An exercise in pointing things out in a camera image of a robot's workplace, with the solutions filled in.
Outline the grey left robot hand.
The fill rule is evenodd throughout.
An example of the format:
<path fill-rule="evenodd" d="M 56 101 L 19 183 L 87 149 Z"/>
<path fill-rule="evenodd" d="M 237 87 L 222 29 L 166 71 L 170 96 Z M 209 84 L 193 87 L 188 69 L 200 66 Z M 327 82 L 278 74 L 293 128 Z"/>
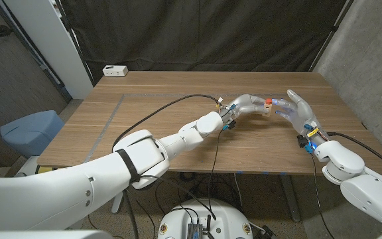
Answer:
<path fill-rule="evenodd" d="M 226 123 L 227 121 L 238 118 L 240 114 L 250 114 L 255 112 L 262 114 L 267 114 L 269 112 L 265 107 L 265 99 L 244 94 L 234 99 L 234 101 L 225 104 L 221 109 L 220 116 L 222 121 Z"/>

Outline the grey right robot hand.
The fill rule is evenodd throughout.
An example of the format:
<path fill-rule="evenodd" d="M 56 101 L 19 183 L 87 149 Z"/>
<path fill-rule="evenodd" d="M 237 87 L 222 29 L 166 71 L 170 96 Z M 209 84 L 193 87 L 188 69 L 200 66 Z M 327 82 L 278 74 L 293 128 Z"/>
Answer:
<path fill-rule="evenodd" d="M 284 99 L 272 99 L 273 105 L 282 111 L 275 113 L 288 120 L 299 135 L 305 136 L 316 146 L 329 141 L 328 134 L 322 129 L 310 105 L 293 90 L 287 90 L 291 102 Z"/>

